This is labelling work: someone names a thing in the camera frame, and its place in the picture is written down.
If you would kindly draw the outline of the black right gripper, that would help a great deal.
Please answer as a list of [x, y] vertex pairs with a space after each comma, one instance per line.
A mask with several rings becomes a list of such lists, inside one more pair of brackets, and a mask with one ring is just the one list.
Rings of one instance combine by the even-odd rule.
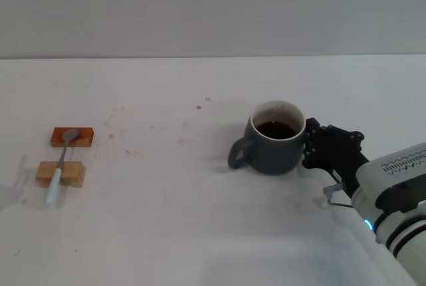
[[[312, 146], [318, 134], [319, 153]], [[321, 168], [335, 178], [339, 176], [340, 182], [344, 184], [344, 192], [352, 197], [359, 187], [356, 172], [368, 162], [361, 153], [363, 139], [364, 135], [359, 131], [347, 131], [335, 126], [321, 127], [315, 118], [309, 118], [306, 120], [302, 166], [307, 169]]]

